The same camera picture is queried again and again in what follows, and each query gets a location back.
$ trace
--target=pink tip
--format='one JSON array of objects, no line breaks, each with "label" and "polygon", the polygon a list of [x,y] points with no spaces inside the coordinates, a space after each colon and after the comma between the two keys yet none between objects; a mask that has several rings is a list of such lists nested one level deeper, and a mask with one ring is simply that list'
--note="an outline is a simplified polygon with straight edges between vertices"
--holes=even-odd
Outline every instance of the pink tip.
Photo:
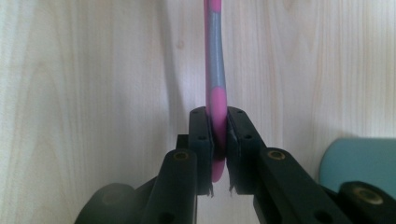
[{"label": "pink tip", "polygon": [[215,87],[210,94],[210,116],[217,151],[212,165],[212,181],[217,182],[223,173],[225,164],[227,132],[227,95],[221,87]]},{"label": "pink tip", "polygon": [[211,0],[210,9],[215,12],[221,12],[221,0]]}]

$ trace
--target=wood grain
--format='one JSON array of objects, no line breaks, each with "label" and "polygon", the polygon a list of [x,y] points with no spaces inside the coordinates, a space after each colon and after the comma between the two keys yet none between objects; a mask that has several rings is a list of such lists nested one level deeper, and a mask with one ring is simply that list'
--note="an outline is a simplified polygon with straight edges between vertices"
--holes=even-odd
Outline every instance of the wood grain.
[{"label": "wood grain", "polygon": [[[205,103],[202,1],[0,0],[0,222],[72,223],[102,186],[160,169]],[[342,136],[396,136],[396,4],[223,2],[229,105],[313,177]],[[258,223],[200,197],[198,223]]]}]

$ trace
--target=wooden table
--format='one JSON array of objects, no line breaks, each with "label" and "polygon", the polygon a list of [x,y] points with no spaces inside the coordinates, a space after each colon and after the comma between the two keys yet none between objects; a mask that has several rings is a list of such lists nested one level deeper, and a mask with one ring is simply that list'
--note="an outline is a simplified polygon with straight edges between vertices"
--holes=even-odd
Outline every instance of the wooden table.
[{"label": "wooden table", "polygon": [[[336,138],[396,136],[396,3],[224,0],[229,105],[317,177]],[[72,223],[158,174],[205,104],[203,1],[0,0],[0,222]],[[198,223],[257,223],[200,197]]]}]

